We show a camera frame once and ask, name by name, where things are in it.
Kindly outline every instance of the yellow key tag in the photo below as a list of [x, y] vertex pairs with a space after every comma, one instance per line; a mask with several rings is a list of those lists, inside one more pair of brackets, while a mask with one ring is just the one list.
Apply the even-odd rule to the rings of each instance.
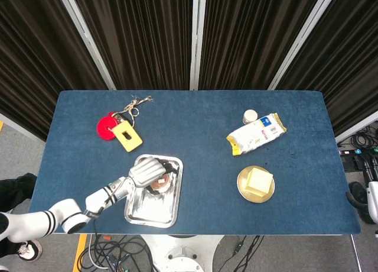
[[128, 121], [121, 122], [113, 127], [112, 131], [127, 152], [134, 150], [143, 143]]

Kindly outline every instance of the blue tabletop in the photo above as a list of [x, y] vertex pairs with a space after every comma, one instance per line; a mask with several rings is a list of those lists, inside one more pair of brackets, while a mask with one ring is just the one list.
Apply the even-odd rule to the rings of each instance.
[[[117, 139], [99, 138], [96, 125], [120, 111], [132, 95], [139, 106], [135, 129], [143, 144], [127, 153]], [[243, 113], [277, 112], [288, 132], [233, 157], [226, 136]], [[61, 92], [47, 138], [30, 212], [85, 198], [127, 175], [141, 154], [178, 157], [184, 172], [176, 223], [166, 229], [128, 223], [122, 200], [105, 210], [97, 230], [107, 234], [355, 234], [360, 226], [348, 190], [322, 94], [264, 90], [119, 90]], [[261, 204], [246, 201], [236, 185], [247, 166], [273, 174], [275, 193]], [[80, 232], [93, 232], [88, 224]]]

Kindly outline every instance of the gray floor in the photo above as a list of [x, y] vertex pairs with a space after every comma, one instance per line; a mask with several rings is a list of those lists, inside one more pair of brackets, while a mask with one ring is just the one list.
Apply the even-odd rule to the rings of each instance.
[[[43, 146], [4, 126], [0, 132], [0, 179], [15, 178], [26, 172], [38, 173]], [[347, 174], [349, 181], [362, 181], [360, 173]], [[29, 201], [19, 205], [14, 213], [27, 212]], [[378, 226], [361, 222], [362, 233], [355, 236], [364, 272], [378, 271], [378, 241], [374, 232]], [[0, 265], [12, 272], [72, 271], [76, 254], [77, 235], [51, 235], [40, 239], [43, 255], [35, 263], [25, 263], [15, 255], [0, 259]], [[222, 269], [233, 271], [245, 254], [252, 237], [235, 258]], [[214, 271], [229, 258], [239, 237], [224, 237], [214, 256]], [[246, 271], [358, 271], [349, 236], [267, 236], [252, 258]]]

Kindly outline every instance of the yellow block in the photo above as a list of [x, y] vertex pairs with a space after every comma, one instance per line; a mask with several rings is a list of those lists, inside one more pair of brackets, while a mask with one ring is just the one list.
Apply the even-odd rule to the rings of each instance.
[[271, 173], [254, 168], [248, 174], [245, 189], [250, 193], [263, 197], [269, 193], [272, 179], [273, 175]]
[[128, 121], [121, 122], [112, 131], [127, 152], [134, 150], [143, 143]]
[[77, 260], [79, 260], [80, 254], [85, 249], [85, 243], [86, 243], [86, 241], [87, 241], [87, 235], [86, 234], [80, 234], [79, 241], [77, 243], [75, 262], [73, 263], [72, 272], [79, 272], [79, 269], [82, 269], [82, 266], [80, 265], [80, 263], [77, 264]]

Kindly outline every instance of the keychain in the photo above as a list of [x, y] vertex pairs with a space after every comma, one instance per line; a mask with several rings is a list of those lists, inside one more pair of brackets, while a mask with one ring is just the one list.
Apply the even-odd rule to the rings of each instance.
[[[151, 96], [141, 100], [135, 98], [131, 103], [126, 105], [122, 111], [110, 112], [108, 116], [103, 117], [97, 125], [97, 133], [100, 138], [104, 140], [112, 140], [117, 137], [127, 152], [130, 152], [137, 146], [141, 145], [142, 139], [134, 130], [135, 117], [139, 115], [139, 109], [136, 106], [152, 100]], [[131, 123], [130, 120], [123, 116], [125, 112], [130, 115], [132, 119]]]

